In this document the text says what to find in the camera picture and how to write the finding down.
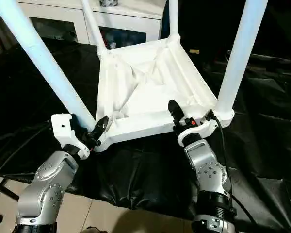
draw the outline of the small yellow object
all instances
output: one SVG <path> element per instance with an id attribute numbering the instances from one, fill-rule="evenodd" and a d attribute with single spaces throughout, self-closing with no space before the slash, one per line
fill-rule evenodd
<path id="1" fill-rule="evenodd" d="M 195 49 L 190 49 L 190 53 L 195 53 L 195 54 L 199 54 L 199 50 L 195 50 Z"/>

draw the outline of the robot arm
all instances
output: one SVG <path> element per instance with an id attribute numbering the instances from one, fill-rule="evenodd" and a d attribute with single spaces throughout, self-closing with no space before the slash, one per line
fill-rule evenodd
<path id="1" fill-rule="evenodd" d="M 36 171 L 32 183 L 18 201 L 14 233 L 56 232 L 56 218 L 64 193 L 78 170 L 78 162 L 101 142 L 108 118 L 102 118 L 90 133 L 78 126 L 74 115 L 52 115 L 55 138 L 63 148 L 55 151 Z"/>
<path id="2" fill-rule="evenodd" d="M 228 193 L 229 177 L 226 168 L 217 161 L 208 142 L 195 130 L 198 126 L 195 120 L 187 118 L 182 125 L 180 121 L 184 118 L 184 113 L 174 100 L 169 102 L 168 109 L 174 118 L 173 130 L 178 136 L 178 142 L 184 146 L 184 152 L 196 173 L 198 198 L 193 231 L 234 233 L 236 210 Z"/>

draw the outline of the wire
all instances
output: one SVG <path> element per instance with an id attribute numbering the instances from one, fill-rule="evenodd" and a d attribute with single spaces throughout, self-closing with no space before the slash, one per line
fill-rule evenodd
<path id="1" fill-rule="evenodd" d="M 231 185 L 231 189 L 230 189 L 230 194 L 233 194 L 233 185 L 232 185 L 232 177 L 230 175 L 229 172 L 229 166 L 228 166 L 228 160 L 227 160 L 227 155 L 226 155 L 226 148 L 225 148 L 225 139 L 224 139 L 224 134 L 223 134 L 223 128 L 222 125 L 220 123 L 220 121 L 218 120 L 218 118 L 214 115 L 214 120 L 217 122 L 220 132 L 221 132 L 221 139 L 222 139 L 222 148 L 223 148 L 223 158 L 224 158 L 224 163 L 225 163 L 225 167 L 226 167 L 226 172 L 227 172 L 227 176 L 229 178 L 229 182 Z"/>
<path id="2" fill-rule="evenodd" d="M 246 209 L 246 207 L 244 207 L 244 205 L 234 195 L 232 195 L 232 198 L 241 207 L 241 209 L 244 211 L 244 213 L 247 215 L 247 217 L 250 219 L 250 221 L 254 225 L 258 226 L 257 222 L 253 219 L 252 215 L 249 213 L 249 211 Z"/>
<path id="3" fill-rule="evenodd" d="M 38 132 L 36 132 L 34 135 L 32 135 L 30 138 L 28 138 L 22 145 L 20 145 L 5 161 L 4 163 L 0 166 L 0 171 L 2 168 L 13 158 L 13 156 L 20 151 L 25 145 L 27 145 L 31 140 L 33 140 L 38 134 L 40 134 L 42 131 L 47 129 L 49 126 L 45 126 L 41 128 Z"/>
<path id="4" fill-rule="evenodd" d="M 1 135 L 0 136 L 0 141 L 4 140 L 6 138 L 9 138 L 9 137 L 15 137 L 15 136 L 17 136 L 18 133 L 22 133 L 22 132 L 26 132 L 26 131 L 30 131 L 30 130 L 40 129 L 41 127 L 43 127 L 46 124 L 49 124 L 49 121 L 45 121 L 45 122 L 42 122 L 42 123 L 39 123 L 39 124 L 36 124 L 36 125 L 33 125 L 33 126 L 25 126 L 23 128 L 19 128 L 14 132 L 6 133 L 5 135 Z"/>
<path id="5" fill-rule="evenodd" d="M 228 166 L 228 160 L 227 160 L 227 155 L 226 155 L 225 138 L 224 138 L 224 134 L 223 134 L 223 128 L 222 128 L 222 125 L 221 125 L 220 121 L 214 115 L 214 113 L 213 113 L 212 110 L 209 111 L 209 117 L 211 119 L 214 119 L 217 122 L 217 124 L 219 126 L 219 129 L 220 129 L 220 132 L 221 132 L 224 163 L 225 163 L 225 166 L 226 166 L 227 176 L 229 177 L 229 182 L 230 182 L 230 185 L 231 185 L 230 194 L 231 194 L 232 198 L 236 201 L 236 203 L 242 208 L 242 210 L 247 215 L 247 217 L 249 218 L 249 220 L 251 221 L 251 223 L 253 225 L 255 225 L 256 228 L 258 228 L 257 222 L 253 219 L 253 217 L 251 216 L 251 214 L 249 213 L 249 211 L 246 209 L 246 207 L 233 195 L 233 191 L 232 191 L 232 178 L 231 178 L 231 175 L 230 175 L 230 172 L 229 172 L 229 166 Z"/>
<path id="6" fill-rule="evenodd" d="M 24 173 L 7 173 L 7 174 L 1 174 L 0 176 L 6 177 L 6 176 L 31 176 L 34 175 L 35 172 L 24 172 Z"/>

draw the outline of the white cabinet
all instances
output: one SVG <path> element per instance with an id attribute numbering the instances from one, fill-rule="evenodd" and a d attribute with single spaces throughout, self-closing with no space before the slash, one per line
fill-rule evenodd
<path id="1" fill-rule="evenodd" d="M 158 40 L 166 0 L 119 0 L 115 7 L 100 7 L 89 0 L 94 17 L 108 46 L 117 47 Z M 80 0 L 18 0 L 41 37 L 95 44 L 87 27 Z"/>

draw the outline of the black tarp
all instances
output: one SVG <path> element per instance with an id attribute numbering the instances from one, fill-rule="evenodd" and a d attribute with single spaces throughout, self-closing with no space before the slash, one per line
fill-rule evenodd
<path id="1" fill-rule="evenodd" d="M 99 60 L 96 47 L 46 41 L 56 61 L 95 115 Z M 217 95 L 225 65 L 200 70 Z M 232 167 L 233 193 L 253 215 L 263 232 L 291 232 L 291 76 L 247 70 L 234 105 L 235 117 L 224 129 Z M 38 70 L 20 46 L 0 56 L 0 135 L 65 113 Z M 33 134 L 14 137 L 0 154 L 0 165 Z M 207 138 L 221 163 L 222 144 L 215 132 Z M 6 140 L 0 141 L 0 148 Z M 30 182 L 54 150 L 60 149 L 51 131 L 38 135 L 5 166 L 1 174 Z M 92 153 L 80 164 L 69 192 L 105 200 L 130 209 L 146 209 L 192 219 L 196 187 L 173 133 L 117 143 Z M 239 208 L 236 227 L 251 224 Z"/>

